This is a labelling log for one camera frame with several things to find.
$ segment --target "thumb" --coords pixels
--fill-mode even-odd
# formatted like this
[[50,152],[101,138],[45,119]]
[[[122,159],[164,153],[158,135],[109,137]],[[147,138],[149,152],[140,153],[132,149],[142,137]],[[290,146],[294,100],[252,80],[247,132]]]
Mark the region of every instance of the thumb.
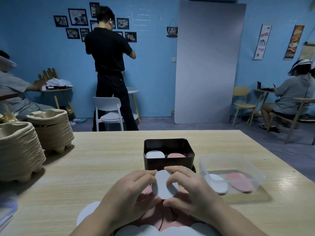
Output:
[[179,199],[179,198],[169,198],[163,202],[163,206],[172,207],[178,210],[183,211],[186,214],[191,214],[192,206],[191,204]]
[[152,209],[159,202],[161,202],[161,198],[153,195],[151,197],[148,197],[147,199],[137,202],[136,211],[137,213],[144,214],[149,209]]

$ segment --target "blue wall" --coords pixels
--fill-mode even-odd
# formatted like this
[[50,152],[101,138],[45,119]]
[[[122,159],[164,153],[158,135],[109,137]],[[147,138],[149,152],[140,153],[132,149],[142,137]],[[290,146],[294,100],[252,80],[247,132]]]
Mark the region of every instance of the blue wall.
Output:
[[[135,94],[140,116],[169,116],[175,103],[176,63],[171,58],[176,57],[177,39],[166,37],[166,26],[171,20],[172,26],[178,25],[179,0],[1,0],[0,20],[5,23],[0,24],[0,49],[18,64],[14,73],[33,82],[42,70],[56,68],[60,78],[74,85],[72,104],[78,117],[91,117],[97,82],[93,58],[86,55],[80,39],[67,39],[65,29],[55,27],[53,20],[53,15],[68,16],[68,8],[85,8],[90,20],[90,1],[110,6],[116,17],[129,18],[130,31],[137,32],[138,43],[130,44],[137,59],[124,56],[124,60],[126,85],[140,89]],[[300,44],[293,61],[283,60],[295,24],[305,25],[302,42],[315,41],[311,1],[239,0],[247,10],[235,85],[251,88],[251,102],[257,101],[253,91],[257,80],[272,87],[288,78],[302,49]],[[262,24],[273,28],[264,59],[254,61]],[[48,95],[46,101],[53,104]],[[42,101],[37,93],[31,97]],[[315,107],[310,111],[315,114]]]

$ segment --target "brown coffee banner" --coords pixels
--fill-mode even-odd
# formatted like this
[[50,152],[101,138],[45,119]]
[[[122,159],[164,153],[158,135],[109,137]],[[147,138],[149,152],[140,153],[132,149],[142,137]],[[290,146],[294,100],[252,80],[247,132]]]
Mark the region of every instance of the brown coffee banner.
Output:
[[285,60],[292,60],[294,58],[297,46],[299,45],[303,30],[303,25],[296,25],[294,27],[289,46],[287,48],[287,52],[285,53],[284,59]]

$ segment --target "black shirt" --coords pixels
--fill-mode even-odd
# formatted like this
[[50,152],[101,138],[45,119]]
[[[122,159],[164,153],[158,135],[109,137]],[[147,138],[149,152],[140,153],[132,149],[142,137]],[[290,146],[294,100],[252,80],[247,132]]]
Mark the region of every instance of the black shirt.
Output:
[[132,48],[120,34],[96,27],[85,37],[85,49],[95,60],[95,71],[112,74],[125,70],[123,53],[130,55]]

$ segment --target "gray shirt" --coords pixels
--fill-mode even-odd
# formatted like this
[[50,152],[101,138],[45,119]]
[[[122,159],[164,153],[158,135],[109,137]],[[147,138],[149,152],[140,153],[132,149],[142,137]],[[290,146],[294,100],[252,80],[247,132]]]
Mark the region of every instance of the gray shirt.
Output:
[[30,102],[24,93],[29,85],[30,83],[15,75],[0,71],[0,95],[19,93],[19,97],[6,100],[10,103],[12,112],[21,112],[29,106]]
[[[313,98],[315,91],[315,79],[310,75],[299,75],[287,79],[275,92],[277,97],[274,111],[295,115],[300,106],[300,102],[294,98]],[[308,106],[304,106],[302,114],[305,114]]]

